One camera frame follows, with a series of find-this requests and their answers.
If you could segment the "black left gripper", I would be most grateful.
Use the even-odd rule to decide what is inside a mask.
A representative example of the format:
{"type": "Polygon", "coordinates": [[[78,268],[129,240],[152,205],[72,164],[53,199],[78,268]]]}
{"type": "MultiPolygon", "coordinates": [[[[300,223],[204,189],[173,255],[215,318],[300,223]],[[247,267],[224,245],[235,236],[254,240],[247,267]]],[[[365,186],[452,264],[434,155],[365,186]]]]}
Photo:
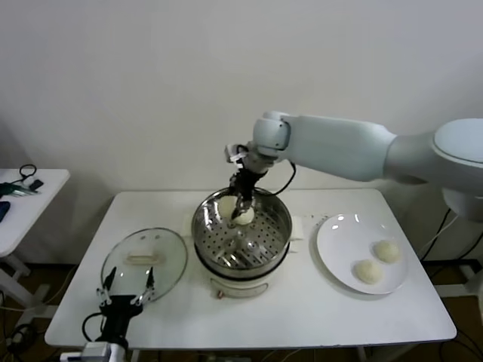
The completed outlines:
{"type": "Polygon", "coordinates": [[[100,342],[126,342],[129,323],[143,311],[143,305],[151,302],[155,294],[153,267],[146,272],[144,290],[138,296],[120,295],[110,298],[109,291],[116,274],[116,267],[103,279],[101,287],[97,288],[100,300],[100,312],[105,317],[100,342]]]}

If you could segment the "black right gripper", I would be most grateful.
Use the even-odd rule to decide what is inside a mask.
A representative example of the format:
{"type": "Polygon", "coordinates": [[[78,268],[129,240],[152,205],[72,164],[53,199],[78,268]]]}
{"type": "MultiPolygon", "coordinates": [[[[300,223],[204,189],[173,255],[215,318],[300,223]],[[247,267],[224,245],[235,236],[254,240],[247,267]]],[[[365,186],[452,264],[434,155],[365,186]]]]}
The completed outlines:
{"type": "Polygon", "coordinates": [[[255,173],[241,168],[230,177],[228,195],[237,197],[233,210],[233,219],[249,219],[255,186],[265,175],[266,173],[255,173]]]}

